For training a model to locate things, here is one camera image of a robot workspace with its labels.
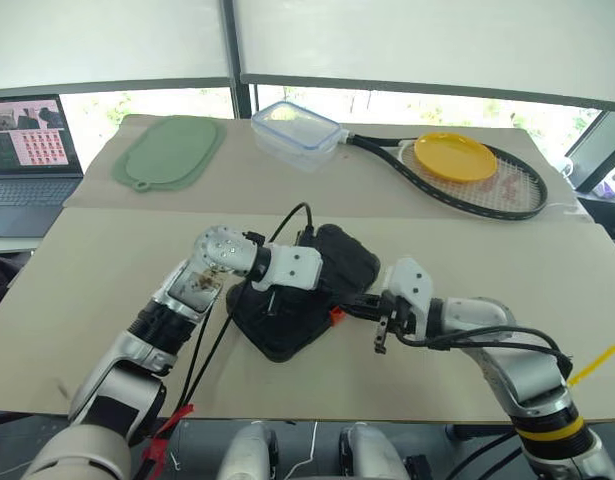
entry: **white string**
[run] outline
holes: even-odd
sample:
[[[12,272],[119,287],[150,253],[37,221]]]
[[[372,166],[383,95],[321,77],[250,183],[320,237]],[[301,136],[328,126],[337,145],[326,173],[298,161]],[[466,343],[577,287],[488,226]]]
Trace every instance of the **white string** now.
[[[10,468],[9,470],[5,470],[4,472],[0,472],[0,477],[2,477],[3,475],[7,475],[8,473],[14,472],[14,471],[18,470],[19,468],[26,467],[30,463],[31,462],[21,463],[20,465],[16,465],[15,467]]]
[[[314,422],[314,431],[311,434],[311,449],[309,450],[309,459],[299,462],[293,467],[291,467],[291,470],[289,470],[289,473],[285,475],[285,478],[283,480],[289,480],[289,478],[294,474],[294,472],[296,471],[298,467],[302,467],[303,465],[307,465],[308,463],[311,463],[314,461],[314,449],[316,447],[316,429],[317,428],[318,428],[318,422]]]

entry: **tennis racket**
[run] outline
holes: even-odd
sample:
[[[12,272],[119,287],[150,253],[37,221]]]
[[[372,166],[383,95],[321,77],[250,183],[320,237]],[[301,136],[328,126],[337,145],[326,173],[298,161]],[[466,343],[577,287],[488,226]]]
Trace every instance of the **tennis racket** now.
[[[537,215],[547,203],[547,185],[540,175],[514,155],[489,145],[485,146],[498,162],[496,173],[486,180],[457,183],[429,172],[416,158],[414,140],[350,135],[347,143],[379,156],[426,194],[475,215],[526,220]],[[382,146],[399,146],[398,158]]]

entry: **plastic food container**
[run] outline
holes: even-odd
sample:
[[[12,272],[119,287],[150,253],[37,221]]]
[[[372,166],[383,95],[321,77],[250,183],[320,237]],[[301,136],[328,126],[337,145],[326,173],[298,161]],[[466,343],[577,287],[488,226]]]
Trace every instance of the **plastic food container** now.
[[[251,118],[256,143],[267,153],[307,172],[334,156],[340,125],[289,102],[278,102]]]

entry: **white window blind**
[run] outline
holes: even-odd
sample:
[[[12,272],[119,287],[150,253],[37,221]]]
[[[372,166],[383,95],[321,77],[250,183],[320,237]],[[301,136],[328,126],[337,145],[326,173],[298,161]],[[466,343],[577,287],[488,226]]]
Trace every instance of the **white window blind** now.
[[[236,16],[247,80],[406,82],[615,102],[615,0],[237,0]]]
[[[227,76],[218,0],[0,0],[0,89]]]

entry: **laptop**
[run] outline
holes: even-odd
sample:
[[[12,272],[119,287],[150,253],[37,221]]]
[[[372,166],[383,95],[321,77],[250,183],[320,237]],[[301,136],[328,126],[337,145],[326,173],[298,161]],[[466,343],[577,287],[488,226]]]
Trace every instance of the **laptop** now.
[[[0,99],[0,237],[42,237],[83,172],[58,95]]]

